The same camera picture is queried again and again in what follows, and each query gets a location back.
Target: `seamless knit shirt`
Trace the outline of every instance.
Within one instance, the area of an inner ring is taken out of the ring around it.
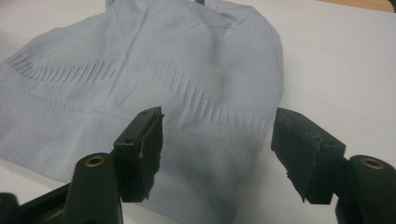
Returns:
[[[276,31],[219,0],[117,0],[40,35],[0,65],[0,157],[70,181],[160,105],[161,167],[143,206],[231,223],[282,94]]]

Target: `white background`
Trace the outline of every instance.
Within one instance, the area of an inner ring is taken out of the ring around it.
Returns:
[[[254,6],[283,43],[280,106],[303,113],[346,144],[396,166],[396,14],[315,0],[233,0]],[[0,0],[0,61],[33,37],[105,10],[98,0]],[[236,223],[336,223],[332,205],[302,203],[270,150],[258,159]],[[0,191],[25,203],[62,183],[0,160]],[[125,223],[176,223],[134,204]]]

